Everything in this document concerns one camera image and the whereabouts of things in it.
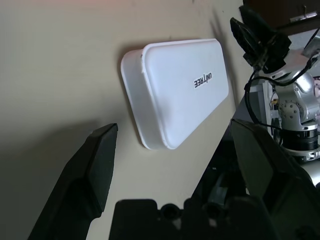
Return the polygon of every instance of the white box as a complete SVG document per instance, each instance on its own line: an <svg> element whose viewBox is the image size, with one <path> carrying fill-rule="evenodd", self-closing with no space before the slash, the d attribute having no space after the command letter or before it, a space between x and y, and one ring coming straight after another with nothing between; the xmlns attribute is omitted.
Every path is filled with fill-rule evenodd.
<svg viewBox="0 0 320 240"><path fill-rule="evenodd" d="M229 93L216 39L149 44L124 55L121 74L142 143L153 150L177 148Z"/></svg>

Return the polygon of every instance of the black cable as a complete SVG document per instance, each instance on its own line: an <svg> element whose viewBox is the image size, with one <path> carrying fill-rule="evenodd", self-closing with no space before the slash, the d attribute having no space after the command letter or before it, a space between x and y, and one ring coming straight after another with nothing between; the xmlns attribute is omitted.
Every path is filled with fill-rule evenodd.
<svg viewBox="0 0 320 240"><path fill-rule="evenodd" d="M315 58L311 57L308 60L308 62L306 63L304 69L302 69L293 79L291 79L290 81L287 81L287 82L278 82L278 81L276 81L274 79L271 79L269 77L266 77L266 76L254 77L254 75L256 74L257 71L256 70L253 71L253 73L251 74L251 76L249 78L249 81L244 86L245 106L246 106L246 109L248 110L248 113L249 113L253 123L259 124L259 125L262 125L262 126L265 126L265 127L273 128L273 129L278 129L279 131L282 130L280 127L269 125L269 124L265 124L265 123L259 121L259 119L255 115L254 111L252 110L252 107L251 107L251 104L250 104L250 88L251 88L251 85L252 85L253 81L256 81L256 80L267 80L267 81L271 82L272 84L274 84L276 86L285 87L285 86L288 86L290 84L293 84L298 78L300 78L303 74L305 74L313 66L313 64L317 60L318 59L316 57Z"/></svg>

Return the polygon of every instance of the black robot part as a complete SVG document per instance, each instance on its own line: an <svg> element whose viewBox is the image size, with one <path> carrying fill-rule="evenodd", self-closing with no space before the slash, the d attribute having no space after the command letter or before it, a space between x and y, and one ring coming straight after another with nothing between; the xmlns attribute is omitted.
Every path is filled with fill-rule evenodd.
<svg viewBox="0 0 320 240"><path fill-rule="evenodd" d="M245 51L244 59L255 69L270 74L282 68L289 52L288 36L277 32L247 6L241 6L243 23L231 18L234 38Z"/></svg>

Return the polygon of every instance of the robotic arm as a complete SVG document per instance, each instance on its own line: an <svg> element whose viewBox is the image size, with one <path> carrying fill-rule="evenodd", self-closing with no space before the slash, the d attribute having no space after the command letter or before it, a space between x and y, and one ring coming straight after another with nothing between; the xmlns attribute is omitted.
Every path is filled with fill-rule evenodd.
<svg viewBox="0 0 320 240"><path fill-rule="evenodd" d="M312 36L304 49L291 50L291 41L283 33L271 29L265 21L246 6L240 7L243 23L232 18L231 30L245 51L244 59L254 72L245 87L245 102L256 124L260 122L250 105L250 86L253 81L267 80L274 85L279 98L280 134L283 149L300 164L320 158L317 115L320 105L314 95L314 80L307 71L318 60L320 38Z"/></svg>

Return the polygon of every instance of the white surface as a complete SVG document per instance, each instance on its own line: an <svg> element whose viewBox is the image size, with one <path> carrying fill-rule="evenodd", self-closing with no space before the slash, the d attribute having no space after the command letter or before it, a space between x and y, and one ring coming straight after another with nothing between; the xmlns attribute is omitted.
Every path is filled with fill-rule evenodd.
<svg viewBox="0 0 320 240"><path fill-rule="evenodd" d="M87 239L108 239L120 199L182 207L252 73L230 31L242 0L8 2L0 1L0 238L27 239L66 162L92 130L113 122L112 184ZM150 151L136 134L120 60L149 43L196 38L221 43L229 95L179 148Z"/></svg>
<svg viewBox="0 0 320 240"><path fill-rule="evenodd" d="M123 82L143 145L176 149L228 96L216 39L152 43L121 61Z"/></svg>

